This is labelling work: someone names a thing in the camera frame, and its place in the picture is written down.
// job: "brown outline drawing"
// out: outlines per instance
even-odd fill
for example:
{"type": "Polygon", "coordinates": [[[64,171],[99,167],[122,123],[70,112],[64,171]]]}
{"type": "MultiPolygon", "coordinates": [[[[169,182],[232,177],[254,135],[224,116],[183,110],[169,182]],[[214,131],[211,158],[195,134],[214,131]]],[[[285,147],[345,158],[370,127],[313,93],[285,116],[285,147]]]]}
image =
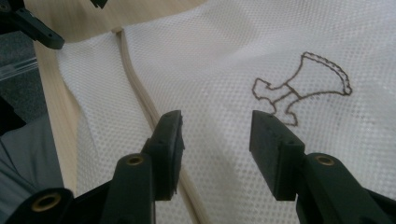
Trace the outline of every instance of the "brown outline drawing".
{"type": "Polygon", "coordinates": [[[326,58],[323,58],[323,57],[321,57],[321,56],[319,56],[319,55],[317,55],[317,54],[311,53],[311,52],[304,52],[304,53],[301,55],[301,58],[300,58],[300,65],[299,65],[298,69],[296,70],[296,72],[294,73],[294,75],[293,75],[291,78],[289,78],[287,81],[285,81],[282,85],[280,85],[280,86],[278,86],[278,87],[271,88],[271,87],[270,87],[271,85],[272,85],[272,84],[271,84],[270,82],[267,82],[267,81],[265,81],[265,80],[263,80],[263,79],[257,77],[256,80],[254,81],[254,85],[253,85],[253,87],[252,87],[252,89],[251,89],[252,92],[253,92],[254,97],[256,97],[256,99],[257,99],[258,101],[260,101],[260,100],[267,100],[267,101],[271,104],[271,106],[274,108],[274,110],[275,110],[275,112],[272,113],[272,114],[274,115],[274,114],[277,112],[276,103],[279,102],[279,101],[281,101],[281,100],[283,100],[283,99],[285,99],[285,98],[286,98],[287,96],[289,96],[290,94],[293,94],[293,93],[294,93],[294,94],[297,96],[298,99],[295,100],[295,101],[293,101],[293,102],[291,102],[291,103],[287,106],[287,108],[286,108],[286,110],[285,110],[285,114],[292,115],[293,118],[294,118],[294,123],[285,123],[285,124],[286,124],[286,125],[290,125],[290,126],[294,126],[294,127],[295,127],[295,126],[298,126],[297,115],[296,115],[294,112],[291,112],[291,111],[290,111],[290,108],[291,108],[294,104],[296,104],[296,103],[302,101],[303,99],[306,99],[306,98],[308,98],[308,97],[312,97],[312,96],[315,96],[315,95],[321,95],[321,94],[338,94],[338,95],[342,95],[342,96],[349,96],[349,95],[352,94],[352,88],[350,87],[349,77],[348,77],[348,75],[344,72],[344,70],[343,70],[340,66],[338,66],[337,64],[335,64],[335,63],[333,63],[333,62],[327,60],[326,58]],[[341,81],[342,81],[342,83],[343,83],[343,91],[342,91],[342,92],[340,92],[340,91],[317,91],[317,92],[314,92],[314,93],[307,94],[306,96],[301,96],[292,86],[289,85],[289,82],[290,82],[291,80],[293,80],[293,79],[299,74],[300,70],[303,68],[303,66],[304,66],[303,60],[304,60],[304,59],[311,60],[311,61],[316,62],[316,63],[320,63],[321,65],[326,66],[326,67],[328,67],[329,69],[331,69],[332,71],[334,71],[334,73],[340,77],[340,79],[341,79],[341,81]],[[282,95],[280,98],[278,98],[278,99],[276,99],[276,100],[274,100],[274,101],[272,102],[269,98],[267,98],[267,97],[265,97],[265,96],[259,96],[259,95],[257,94],[257,92],[255,92],[256,86],[257,86],[257,84],[258,84],[259,82],[263,82],[264,84],[266,84],[266,87],[265,87],[265,88],[266,88],[267,90],[270,90],[270,91],[279,90],[279,89],[281,89],[281,88],[283,88],[283,87],[285,87],[285,86],[288,87],[290,91],[289,91],[288,93],[282,95]]]}

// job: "wooden surface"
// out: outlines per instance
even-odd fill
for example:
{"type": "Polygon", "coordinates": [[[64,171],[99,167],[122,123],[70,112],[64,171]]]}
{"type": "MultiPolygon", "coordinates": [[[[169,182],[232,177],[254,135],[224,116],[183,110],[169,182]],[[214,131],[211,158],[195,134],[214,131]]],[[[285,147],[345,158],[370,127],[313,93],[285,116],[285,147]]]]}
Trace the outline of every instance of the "wooden surface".
{"type": "MultiPolygon", "coordinates": [[[[35,16],[61,35],[78,42],[123,25],[151,21],[201,5],[205,0],[108,0],[104,9],[90,0],[25,0],[35,16]]],[[[64,186],[77,185],[77,126],[79,108],[61,78],[55,50],[35,42],[41,80],[64,186]]]]}

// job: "gray floor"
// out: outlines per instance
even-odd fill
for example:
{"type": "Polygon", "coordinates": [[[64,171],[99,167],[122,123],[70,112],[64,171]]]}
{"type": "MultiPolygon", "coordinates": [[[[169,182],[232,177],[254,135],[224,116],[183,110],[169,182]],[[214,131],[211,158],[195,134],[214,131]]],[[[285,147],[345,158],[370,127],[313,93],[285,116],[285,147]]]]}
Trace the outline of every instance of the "gray floor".
{"type": "MultiPolygon", "coordinates": [[[[32,40],[21,32],[0,35],[0,67],[35,57],[32,40]]],[[[0,81],[0,96],[30,122],[47,113],[38,69],[0,81]]]]}

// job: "white mesh fabric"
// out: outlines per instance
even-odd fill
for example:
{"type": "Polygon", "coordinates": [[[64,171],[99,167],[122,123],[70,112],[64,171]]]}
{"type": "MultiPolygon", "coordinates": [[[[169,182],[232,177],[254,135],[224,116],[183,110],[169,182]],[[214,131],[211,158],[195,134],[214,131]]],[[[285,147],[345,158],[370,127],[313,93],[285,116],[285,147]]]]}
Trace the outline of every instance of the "white mesh fabric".
{"type": "Polygon", "coordinates": [[[159,113],[182,110],[183,163],[212,223],[297,222],[248,151],[253,109],[276,109],[307,153],[339,158],[364,187],[396,199],[395,10],[214,0],[125,28],[159,113]]]}
{"type": "MultiPolygon", "coordinates": [[[[111,179],[117,161],[140,152],[151,130],[120,59],[117,38],[99,35],[66,44],[57,54],[69,90],[81,107],[78,124],[78,192],[111,179]]],[[[191,223],[179,195],[157,203],[158,223],[191,223]]]]}

